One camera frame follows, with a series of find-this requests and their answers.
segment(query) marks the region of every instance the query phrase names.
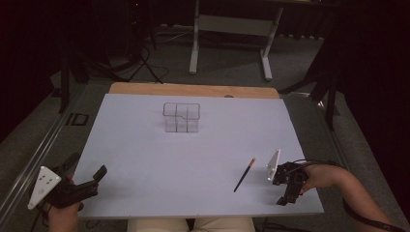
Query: white triangular bracket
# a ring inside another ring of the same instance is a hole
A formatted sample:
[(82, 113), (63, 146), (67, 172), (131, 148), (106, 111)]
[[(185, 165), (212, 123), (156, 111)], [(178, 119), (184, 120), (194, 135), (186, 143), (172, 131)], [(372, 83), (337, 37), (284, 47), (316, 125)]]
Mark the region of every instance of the white triangular bracket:
[(277, 149), (275, 154), (272, 156), (271, 161), (269, 161), (268, 165), (268, 180), (273, 181), (274, 176), (277, 173), (278, 170), (278, 161), (280, 157), (280, 149)]
[(47, 167), (40, 168), (39, 177), (31, 194), (30, 202), (27, 205), (29, 210), (34, 209), (57, 184), (61, 181), (61, 177), (52, 172)]

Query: white tabletop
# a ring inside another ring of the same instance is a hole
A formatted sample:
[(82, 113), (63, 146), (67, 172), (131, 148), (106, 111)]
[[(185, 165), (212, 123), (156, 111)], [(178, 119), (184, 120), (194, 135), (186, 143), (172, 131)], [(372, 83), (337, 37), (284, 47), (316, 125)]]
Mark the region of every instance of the white tabletop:
[[(200, 104), (198, 133), (165, 132), (165, 102)], [(90, 181), (104, 164), (99, 195), (87, 199), (85, 218), (158, 218), (323, 213), (315, 190), (296, 204), (278, 206), (286, 186), (267, 180), (277, 148), (279, 163), (304, 155), (282, 100), (105, 96), (75, 171)], [(252, 158), (248, 175), (233, 189)]]

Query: beige pants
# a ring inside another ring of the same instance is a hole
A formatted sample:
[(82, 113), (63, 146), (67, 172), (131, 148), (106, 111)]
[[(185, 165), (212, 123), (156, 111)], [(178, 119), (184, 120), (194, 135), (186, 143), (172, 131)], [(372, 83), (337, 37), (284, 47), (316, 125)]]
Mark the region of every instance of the beige pants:
[[(130, 219), (128, 232), (189, 232), (184, 218)], [(254, 232), (251, 217), (200, 217), (191, 232)]]

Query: pen holder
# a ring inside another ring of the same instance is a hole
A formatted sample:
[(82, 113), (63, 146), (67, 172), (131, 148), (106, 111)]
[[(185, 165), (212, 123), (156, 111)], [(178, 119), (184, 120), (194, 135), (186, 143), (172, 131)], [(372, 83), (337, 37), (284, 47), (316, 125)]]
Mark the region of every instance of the pen holder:
[(165, 132), (198, 132), (199, 109), (198, 103), (165, 103)]

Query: pen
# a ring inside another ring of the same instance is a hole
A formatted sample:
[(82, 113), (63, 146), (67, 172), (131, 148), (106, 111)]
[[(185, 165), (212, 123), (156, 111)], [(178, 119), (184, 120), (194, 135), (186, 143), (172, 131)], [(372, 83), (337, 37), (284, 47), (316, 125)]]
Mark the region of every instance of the pen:
[(235, 192), (236, 189), (238, 189), (238, 186), (242, 183), (242, 181), (244, 180), (245, 176), (248, 174), (248, 171), (250, 170), (250, 167), (253, 165), (253, 163), (255, 162), (255, 160), (256, 160), (256, 159), (253, 158), (253, 159), (250, 161), (250, 163), (249, 163), (249, 165), (248, 165), (248, 167), (247, 167), (247, 170), (245, 170), (244, 175), (242, 175), (241, 180), (239, 181), (238, 185), (236, 185), (236, 187), (235, 187), (235, 189), (233, 190), (233, 192)]

